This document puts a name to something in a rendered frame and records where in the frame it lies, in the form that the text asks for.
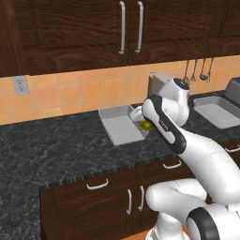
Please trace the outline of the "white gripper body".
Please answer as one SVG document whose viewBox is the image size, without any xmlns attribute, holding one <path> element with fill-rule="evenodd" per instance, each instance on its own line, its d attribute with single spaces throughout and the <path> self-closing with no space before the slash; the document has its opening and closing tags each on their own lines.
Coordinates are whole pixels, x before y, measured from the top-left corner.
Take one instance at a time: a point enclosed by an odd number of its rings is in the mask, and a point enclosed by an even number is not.
<svg viewBox="0 0 240 240">
<path fill-rule="evenodd" d="M 142 107 L 138 106 L 135 108 L 130 114 L 129 114 L 130 119 L 133 122 L 141 122 L 144 121 L 145 118 L 143 117 L 143 112 L 142 112 Z"/>
</svg>

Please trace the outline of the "grey tupperware container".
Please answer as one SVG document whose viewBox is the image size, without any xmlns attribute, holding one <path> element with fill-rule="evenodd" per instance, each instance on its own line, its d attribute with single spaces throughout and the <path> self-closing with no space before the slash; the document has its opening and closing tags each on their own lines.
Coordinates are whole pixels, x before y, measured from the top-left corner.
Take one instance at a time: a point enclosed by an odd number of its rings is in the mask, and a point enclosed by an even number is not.
<svg viewBox="0 0 240 240">
<path fill-rule="evenodd" d="M 131 120 L 129 115 L 133 110 L 131 105 L 122 105 L 98 111 L 102 125 L 113 145 L 143 141 L 148 135 L 149 131 L 143 129 L 140 122 Z"/>
<path fill-rule="evenodd" d="M 222 97 L 200 97 L 193 103 L 194 110 L 217 128 L 240 126 L 240 109 Z"/>
</svg>

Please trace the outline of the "dark wood drawer front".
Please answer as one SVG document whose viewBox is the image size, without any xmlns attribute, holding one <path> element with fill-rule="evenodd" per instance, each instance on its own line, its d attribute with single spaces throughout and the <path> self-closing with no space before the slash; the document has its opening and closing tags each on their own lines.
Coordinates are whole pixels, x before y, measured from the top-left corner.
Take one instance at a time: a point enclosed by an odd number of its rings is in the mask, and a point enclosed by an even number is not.
<svg viewBox="0 0 240 240">
<path fill-rule="evenodd" d="M 223 145 L 224 148 L 235 149 L 240 147 L 240 142 L 228 142 Z M 235 153 L 228 153 L 240 168 L 240 151 Z"/>
<path fill-rule="evenodd" d="M 189 178 L 193 176 L 189 167 L 182 161 L 179 168 L 167 170 L 162 164 L 174 165 L 181 160 L 179 157 L 165 157 L 147 164 L 140 165 L 136 168 L 136 180 L 142 183 L 158 183 L 164 181 L 171 181 L 176 179 Z"/>
<path fill-rule="evenodd" d="M 117 190 L 135 182 L 135 170 L 127 169 L 119 172 L 110 172 L 101 176 L 77 181 L 65 186 L 55 187 L 53 194 L 57 203 L 74 201 L 83 196 L 98 194 L 109 190 Z"/>
</svg>

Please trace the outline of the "hanging metal utensil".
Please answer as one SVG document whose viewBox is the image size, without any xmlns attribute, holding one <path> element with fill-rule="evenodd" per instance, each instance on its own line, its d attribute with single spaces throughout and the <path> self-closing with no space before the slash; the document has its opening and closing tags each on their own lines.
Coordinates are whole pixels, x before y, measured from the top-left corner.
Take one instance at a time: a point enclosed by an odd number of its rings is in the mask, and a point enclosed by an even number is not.
<svg viewBox="0 0 240 240">
<path fill-rule="evenodd" d="M 187 64 L 186 64 L 186 70 L 185 70 L 185 76 L 183 78 L 183 81 L 186 83 L 186 84 L 189 84 L 190 83 L 190 79 L 188 77 L 188 65 L 189 65 L 189 60 L 187 60 Z"/>
<path fill-rule="evenodd" d="M 212 70 L 212 66 L 213 66 L 213 62 L 214 62 L 215 57 L 211 58 L 211 62 L 210 62 L 210 67 L 208 69 L 208 73 L 207 73 L 207 82 L 210 83 L 210 77 L 211 77 L 211 70 Z"/>
<path fill-rule="evenodd" d="M 195 59 L 194 69 L 193 69 L 193 72 L 192 72 L 192 76 L 191 76 L 191 78 L 190 78 L 190 80 L 191 80 L 192 82 L 195 82 L 195 81 L 196 81 L 196 79 L 195 79 L 195 71 L 196 71 L 197 64 L 198 64 L 198 59 Z"/>
</svg>

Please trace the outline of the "dark wood lower cupboard door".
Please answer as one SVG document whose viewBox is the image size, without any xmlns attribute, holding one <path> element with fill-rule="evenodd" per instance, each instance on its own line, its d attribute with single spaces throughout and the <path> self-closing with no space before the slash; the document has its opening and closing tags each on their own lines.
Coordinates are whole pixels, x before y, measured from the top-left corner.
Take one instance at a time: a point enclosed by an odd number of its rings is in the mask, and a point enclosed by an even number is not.
<svg viewBox="0 0 240 240">
<path fill-rule="evenodd" d="M 133 186 L 81 192 L 71 199 L 64 187 L 55 187 L 53 196 L 65 240 L 121 240 L 131 235 L 132 213 L 129 196 Z"/>
<path fill-rule="evenodd" d="M 138 207 L 141 203 L 141 189 L 140 186 L 147 190 L 148 187 L 152 186 L 152 183 L 142 183 L 135 181 L 134 189 L 134 204 L 132 205 L 132 232 L 141 233 L 150 230 L 158 220 L 158 212 L 153 211 L 149 208 L 144 198 L 143 210 L 140 212 Z"/>
</svg>

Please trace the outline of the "dark wood cupboard door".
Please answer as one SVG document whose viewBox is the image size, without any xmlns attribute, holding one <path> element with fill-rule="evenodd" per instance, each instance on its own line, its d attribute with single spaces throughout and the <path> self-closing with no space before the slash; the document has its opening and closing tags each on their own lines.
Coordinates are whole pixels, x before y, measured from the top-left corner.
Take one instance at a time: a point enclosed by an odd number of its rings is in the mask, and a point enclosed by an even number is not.
<svg viewBox="0 0 240 240">
<path fill-rule="evenodd" d="M 0 77 L 126 66 L 128 11 L 128 0 L 0 0 Z"/>
<path fill-rule="evenodd" d="M 158 220 L 158 212 L 153 211 L 149 208 L 144 198 L 143 210 L 140 212 L 138 207 L 141 203 L 141 189 L 140 186 L 147 190 L 148 187 L 152 186 L 152 183 L 142 183 L 135 181 L 134 189 L 134 204 L 132 205 L 132 232 L 141 233 L 150 230 Z"/>
<path fill-rule="evenodd" d="M 218 39 L 221 55 L 240 54 L 240 0 L 227 0 Z"/>
<path fill-rule="evenodd" d="M 142 49 L 135 53 L 143 2 Z M 145 65 L 202 58 L 217 0 L 129 0 L 128 63 Z"/>
<path fill-rule="evenodd" d="M 121 240 L 131 235 L 132 213 L 129 196 L 133 186 L 81 192 L 71 199 L 64 187 L 55 187 L 53 196 L 65 240 Z"/>
</svg>

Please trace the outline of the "dark wood upper cupboard door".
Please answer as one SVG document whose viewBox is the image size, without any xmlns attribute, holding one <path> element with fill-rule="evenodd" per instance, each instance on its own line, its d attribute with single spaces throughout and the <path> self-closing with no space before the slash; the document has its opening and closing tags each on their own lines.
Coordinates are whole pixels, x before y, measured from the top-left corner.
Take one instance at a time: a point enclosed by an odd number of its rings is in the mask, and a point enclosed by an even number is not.
<svg viewBox="0 0 240 240">
<path fill-rule="evenodd" d="M 126 66 L 128 11 L 128 0 L 0 0 L 0 77 Z"/>
<path fill-rule="evenodd" d="M 143 2 L 142 49 L 135 53 Z M 202 58 L 217 0 L 129 0 L 128 63 L 145 65 Z"/>
<path fill-rule="evenodd" d="M 227 0 L 218 39 L 221 55 L 240 54 L 240 0 Z"/>
</svg>

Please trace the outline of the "grey toaster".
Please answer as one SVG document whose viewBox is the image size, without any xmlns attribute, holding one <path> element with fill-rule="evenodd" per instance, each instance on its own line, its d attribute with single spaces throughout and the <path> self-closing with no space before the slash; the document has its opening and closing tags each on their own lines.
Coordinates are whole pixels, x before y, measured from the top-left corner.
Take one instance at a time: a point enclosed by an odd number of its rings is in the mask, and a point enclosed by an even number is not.
<svg viewBox="0 0 240 240">
<path fill-rule="evenodd" d="M 230 79 L 223 96 L 240 106 L 240 77 Z"/>
</svg>

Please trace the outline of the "white wall outlet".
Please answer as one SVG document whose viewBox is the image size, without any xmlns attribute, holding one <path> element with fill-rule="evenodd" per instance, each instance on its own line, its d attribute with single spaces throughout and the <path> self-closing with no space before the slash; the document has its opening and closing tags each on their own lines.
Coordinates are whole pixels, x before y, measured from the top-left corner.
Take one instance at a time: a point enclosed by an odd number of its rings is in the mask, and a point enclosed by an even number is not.
<svg viewBox="0 0 240 240">
<path fill-rule="evenodd" d="M 26 76 L 14 76 L 11 78 L 15 94 L 17 96 L 23 96 L 23 95 L 28 95 L 29 94 L 29 88 L 26 80 Z"/>
</svg>

